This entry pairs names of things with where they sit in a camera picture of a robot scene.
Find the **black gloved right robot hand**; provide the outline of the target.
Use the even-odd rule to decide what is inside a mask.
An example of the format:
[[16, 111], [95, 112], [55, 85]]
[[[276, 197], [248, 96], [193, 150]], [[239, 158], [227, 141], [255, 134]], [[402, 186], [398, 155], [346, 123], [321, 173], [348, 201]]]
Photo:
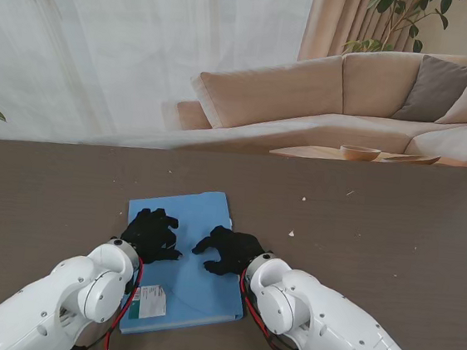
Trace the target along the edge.
[[253, 235], [233, 232], [221, 225], [200, 240], [192, 248], [192, 253], [200, 255], [207, 249], [215, 249], [220, 258], [219, 261], [204, 262], [204, 267], [208, 272], [220, 276], [241, 275], [254, 259], [265, 252]]

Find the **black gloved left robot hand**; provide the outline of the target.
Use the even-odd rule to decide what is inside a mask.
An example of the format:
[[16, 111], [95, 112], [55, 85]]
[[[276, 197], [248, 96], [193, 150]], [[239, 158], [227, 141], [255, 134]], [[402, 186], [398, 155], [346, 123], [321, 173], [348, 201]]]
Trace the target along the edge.
[[130, 244], [144, 264], [155, 261], [178, 260], [182, 253], [176, 249], [179, 221], [169, 217], [164, 209], [143, 209], [127, 226], [120, 239]]

